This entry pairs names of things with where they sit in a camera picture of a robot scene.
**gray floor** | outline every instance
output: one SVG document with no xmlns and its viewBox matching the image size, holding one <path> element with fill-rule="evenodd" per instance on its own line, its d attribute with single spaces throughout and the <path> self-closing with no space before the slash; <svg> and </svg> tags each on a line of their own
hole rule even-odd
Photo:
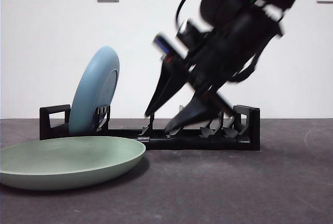
<svg viewBox="0 0 333 224">
<path fill-rule="evenodd" d="M 2 147 L 38 137 L 38 120 L 1 121 Z M 261 142 L 258 152 L 147 151 L 129 173 L 83 189 L 0 186 L 1 224 L 333 223 L 333 120 L 262 120 Z"/>
</svg>

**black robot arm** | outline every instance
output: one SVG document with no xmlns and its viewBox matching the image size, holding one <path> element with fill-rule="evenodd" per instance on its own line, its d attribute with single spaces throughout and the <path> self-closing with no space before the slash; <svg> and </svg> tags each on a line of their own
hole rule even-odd
<svg viewBox="0 0 333 224">
<path fill-rule="evenodd" d="M 178 14 L 186 0 L 182 0 Z M 295 0 L 202 0 L 200 13 L 213 26 L 200 32 L 193 23 L 183 23 L 177 38 L 188 48 L 185 58 L 158 35 L 154 43 L 164 53 L 161 76 L 145 115 L 149 116 L 189 83 L 195 93 L 190 103 L 166 126 L 166 132 L 218 117 L 221 111 L 234 115 L 217 93 L 226 82 L 241 82 L 255 69 L 258 58 L 276 35 L 282 36 L 279 20 L 270 18 L 264 6 L 273 4 L 284 11 Z"/>
</svg>

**white wall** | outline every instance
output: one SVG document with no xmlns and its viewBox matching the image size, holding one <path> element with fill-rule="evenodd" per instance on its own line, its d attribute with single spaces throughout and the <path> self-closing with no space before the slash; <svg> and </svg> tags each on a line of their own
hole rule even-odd
<svg viewBox="0 0 333 224">
<path fill-rule="evenodd" d="M 151 41 L 174 41 L 180 0 L 2 0 L 1 117 L 37 118 L 39 107 L 71 103 L 93 54 L 112 46 L 121 74 L 113 117 L 141 118 L 155 89 L 161 54 Z M 182 19 L 199 20 L 200 0 Z M 257 71 L 220 92 L 232 104 L 260 107 L 262 117 L 333 117 L 333 4 L 297 0 L 283 20 L 285 36 L 271 41 Z M 192 97 L 183 88 L 157 112 L 173 117 Z"/>
</svg>

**light blue plate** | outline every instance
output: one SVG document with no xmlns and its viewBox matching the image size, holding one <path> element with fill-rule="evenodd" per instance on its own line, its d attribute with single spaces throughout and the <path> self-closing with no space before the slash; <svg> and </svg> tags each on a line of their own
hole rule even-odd
<svg viewBox="0 0 333 224">
<path fill-rule="evenodd" d="M 85 69 L 73 99 L 69 118 L 71 135 L 94 129 L 96 108 L 111 104 L 119 76 L 119 58 L 109 46 L 102 47 Z M 105 115 L 100 116 L 100 123 Z"/>
</svg>

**plate rim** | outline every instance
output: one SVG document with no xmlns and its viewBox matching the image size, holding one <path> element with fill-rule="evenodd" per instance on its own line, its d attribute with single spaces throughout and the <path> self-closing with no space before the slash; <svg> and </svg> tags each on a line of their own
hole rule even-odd
<svg viewBox="0 0 333 224">
<path fill-rule="evenodd" d="M 131 138 L 114 137 L 114 136 L 82 136 L 80 138 L 91 138 L 91 137 L 97 137 L 97 138 L 102 138 L 102 137 L 104 137 L 104 138 L 119 138 L 119 139 L 124 139 L 124 140 L 127 140 L 127 141 L 138 142 L 143 147 L 143 150 L 142 150 L 142 152 L 140 154 L 135 155 L 134 157 L 132 157 L 132 158 L 130 158 L 130 159 L 124 161 L 124 162 L 113 164 L 113 165 L 110 165 L 110 166 L 94 167 L 94 168 L 91 168 L 91 169 L 79 169 L 79 170 L 73 170 L 73 171 L 65 172 L 65 173 L 16 173 L 16 172 L 8 171 L 8 170 L 2 170 L 0 168 L 0 175 L 3 174 L 3 175 L 16 175 L 16 176 L 58 176 L 58 175 L 77 174 L 77 173 L 83 173 L 83 172 L 92 172 L 92 171 L 96 171 L 96 170 L 100 170 L 100 169 L 112 168 L 114 166 L 118 166 L 120 164 L 124 164 L 124 163 L 130 162 L 130 161 L 132 161 L 132 160 L 134 160 L 134 159 L 142 156 L 146 152 L 146 146 L 142 142 L 134 140 L 134 139 L 131 139 Z M 16 144 L 16 145 L 12 145 L 12 146 L 0 149 L 0 153 L 3 150 L 10 149 L 10 148 L 13 148 L 13 147 L 16 147 L 16 146 L 20 146 L 22 144 L 29 144 L 29 143 L 35 143 L 35 142 L 44 142 L 44 141 L 51 141 L 51 140 L 59 140 L 59 139 L 71 139 L 71 138 L 77 138 L 77 137 L 61 137 L 61 138 L 36 140 L 36 141 L 19 143 L 19 144 Z"/>
</svg>

